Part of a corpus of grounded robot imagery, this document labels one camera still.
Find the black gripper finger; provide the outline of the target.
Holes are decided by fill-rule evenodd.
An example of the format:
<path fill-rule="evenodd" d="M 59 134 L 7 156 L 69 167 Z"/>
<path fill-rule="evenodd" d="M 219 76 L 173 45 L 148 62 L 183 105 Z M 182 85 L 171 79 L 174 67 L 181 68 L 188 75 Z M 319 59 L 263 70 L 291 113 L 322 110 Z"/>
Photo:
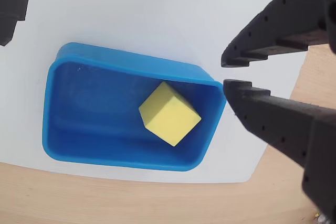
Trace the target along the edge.
<path fill-rule="evenodd" d="M 272 0 L 232 40 L 222 67 L 248 67 L 269 56 L 328 43 L 323 0 Z"/>
<path fill-rule="evenodd" d="M 274 97 L 248 81 L 226 79 L 223 89 L 246 130 L 303 167 L 304 193 L 335 222 L 335 110 Z"/>

